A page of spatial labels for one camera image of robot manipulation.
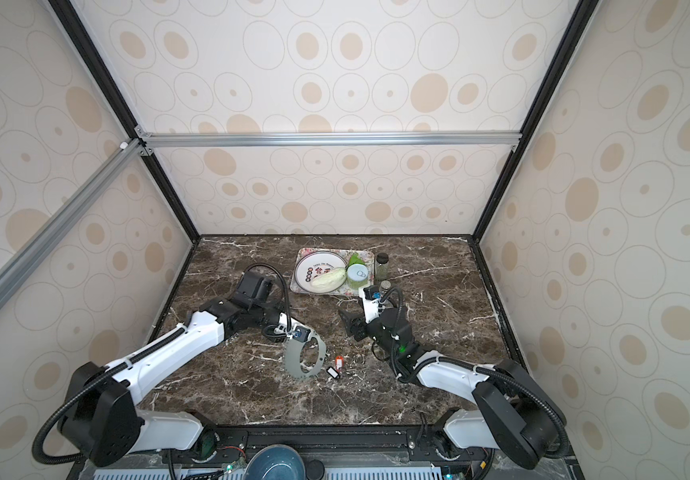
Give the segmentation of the black key tag with key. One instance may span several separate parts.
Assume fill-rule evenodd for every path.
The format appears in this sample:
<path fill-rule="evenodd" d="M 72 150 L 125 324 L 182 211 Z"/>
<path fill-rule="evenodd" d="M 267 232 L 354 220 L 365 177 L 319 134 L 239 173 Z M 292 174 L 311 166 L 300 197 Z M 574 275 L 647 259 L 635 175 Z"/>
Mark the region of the black key tag with key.
<path fill-rule="evenodd" d="M 327 374 L 335 380 L 339 380 L 341 378 L 341 373 L 334 367 L 328 367 Z"/>

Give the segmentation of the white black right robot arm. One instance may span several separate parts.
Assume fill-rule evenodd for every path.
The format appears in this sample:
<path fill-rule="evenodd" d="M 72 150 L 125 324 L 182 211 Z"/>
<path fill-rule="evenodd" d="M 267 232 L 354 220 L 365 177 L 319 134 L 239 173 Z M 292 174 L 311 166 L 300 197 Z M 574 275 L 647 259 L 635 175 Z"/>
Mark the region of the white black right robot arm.
<path fill-rule="evenodd" d="M 408 320 L 403 292 L 380 293 L 375 286 L 359 292 L 362 310 L 342 310 L 349 337 L 369 339 L 384 351 L 383 361 L 402 384 L 451 393 L 473 409 L 451 409 L 433 426 L 424 426 L 420 440 L 445 460 L 463 452 L 495 449 L 516 465 L 533 469 L 544 458 L 561 459 L 571 451 L 564 413 L 518 362 L 473 364 L 423 347 Z"/>

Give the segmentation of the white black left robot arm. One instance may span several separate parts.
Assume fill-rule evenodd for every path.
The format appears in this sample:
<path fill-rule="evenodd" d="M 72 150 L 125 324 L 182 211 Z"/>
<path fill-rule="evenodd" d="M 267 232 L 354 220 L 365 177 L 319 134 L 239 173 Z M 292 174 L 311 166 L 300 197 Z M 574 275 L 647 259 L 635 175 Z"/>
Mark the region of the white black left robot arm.
<path fill-rule="evenodd" d="M 249 266 L 232 295 L 198 307 L 185 323 L 106 365 L 87 362 L 70 380 L 64 403 L 36 434 L 31 454 L 42 465 L 88 460 L 110 466 L 129 453 L 183 452 L 198 462 L 218 450 L 215 429 L 193 413 L 142 410 L 144 398 L 171 374 L 236 334 L 256 329 L 298 360 L 310 329 L 291 314 L 290 289 L 278 270 Z"/>

